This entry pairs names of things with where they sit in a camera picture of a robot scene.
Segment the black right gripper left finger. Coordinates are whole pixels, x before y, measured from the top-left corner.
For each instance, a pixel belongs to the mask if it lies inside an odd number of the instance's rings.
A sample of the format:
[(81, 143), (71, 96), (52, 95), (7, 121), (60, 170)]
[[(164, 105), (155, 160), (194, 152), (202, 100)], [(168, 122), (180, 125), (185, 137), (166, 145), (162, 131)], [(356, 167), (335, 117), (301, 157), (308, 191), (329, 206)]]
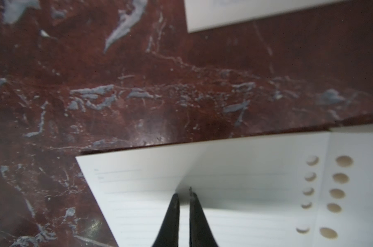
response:
[(178, 247), (180, 199), (173, 194), (159, 233), (152, 247)]

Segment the lined notebook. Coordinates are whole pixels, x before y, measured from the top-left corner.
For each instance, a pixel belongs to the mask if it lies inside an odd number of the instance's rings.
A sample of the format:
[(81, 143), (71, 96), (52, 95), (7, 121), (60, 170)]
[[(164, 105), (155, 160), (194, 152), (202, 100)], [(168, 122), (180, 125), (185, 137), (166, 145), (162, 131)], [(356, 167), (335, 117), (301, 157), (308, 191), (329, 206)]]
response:
[(184, 1), (189, 33), (338, 3), (332, 0)]
[(76, 160), (120, 247), (152, 247), (175, 193), (190, 247), (190, 187), (219, 247), (373, 247), (373, 124)]

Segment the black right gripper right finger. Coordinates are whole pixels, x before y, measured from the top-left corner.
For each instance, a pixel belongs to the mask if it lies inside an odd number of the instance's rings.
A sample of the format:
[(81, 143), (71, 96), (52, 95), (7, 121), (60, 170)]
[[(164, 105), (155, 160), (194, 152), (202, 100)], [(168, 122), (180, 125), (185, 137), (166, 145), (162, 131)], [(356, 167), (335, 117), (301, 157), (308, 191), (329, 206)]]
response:
[(189, 219), (189, 245), (191, 247), (218, 247), (209, 227), (202, 205), (197, 194), (189, 188), (190, 193), (190, 219)]

